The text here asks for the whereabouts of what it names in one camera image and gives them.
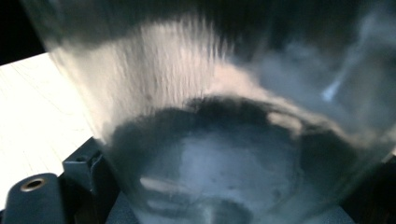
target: black plastic part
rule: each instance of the black plastic part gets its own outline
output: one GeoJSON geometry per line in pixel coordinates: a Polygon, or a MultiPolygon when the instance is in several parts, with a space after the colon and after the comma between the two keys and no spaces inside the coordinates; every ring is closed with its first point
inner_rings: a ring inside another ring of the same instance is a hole
{"type": "Polygon", "coordinates": [[[58,177],[33,175],[16,184],[8,193],[2,223],[67,223],[58,177]]]}
{"type": "Polygon", "coordinates": [[[74,223],[105,223],[119,195],[99,148],[91,138],[63,163],[67,214],[74,217],[74,223]]]}

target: dark background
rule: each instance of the dark background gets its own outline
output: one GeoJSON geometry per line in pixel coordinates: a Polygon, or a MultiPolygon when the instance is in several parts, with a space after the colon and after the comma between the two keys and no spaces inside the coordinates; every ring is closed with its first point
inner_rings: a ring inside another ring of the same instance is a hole
{"type": "Polygon", "coordinates": [[[44,53],[18,0],[0,1],[0,65],[44,53]]]}

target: white surface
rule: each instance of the white surface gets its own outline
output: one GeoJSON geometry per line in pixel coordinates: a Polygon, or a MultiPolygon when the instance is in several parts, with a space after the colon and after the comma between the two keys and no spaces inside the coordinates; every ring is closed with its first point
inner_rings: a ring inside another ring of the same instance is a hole
{"type": "Polygon", "coordinates": [[[0,209],[25,177],[61,174],[62,161],[91,135],[48,54],[0,66],[0,209]]]}

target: clear plastic container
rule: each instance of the clear plastic container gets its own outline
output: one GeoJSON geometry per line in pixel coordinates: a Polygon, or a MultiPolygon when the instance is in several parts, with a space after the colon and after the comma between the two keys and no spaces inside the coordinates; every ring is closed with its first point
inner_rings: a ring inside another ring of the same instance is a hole
{"type": "Polygon", "coordinates": [[[396,141],[392,1],[23,1],[142,224],[305,223],[396,141]]]}

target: transparent cylinder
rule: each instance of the transparent cylinder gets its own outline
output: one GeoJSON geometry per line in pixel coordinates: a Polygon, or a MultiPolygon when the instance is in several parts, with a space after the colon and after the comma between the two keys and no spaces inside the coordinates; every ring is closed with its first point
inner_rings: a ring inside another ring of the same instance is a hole
{"type": "Polygon", "coordinates": [[[305,223],[395,145],[392,1],[23,4],[142,224],[305,223]]]}

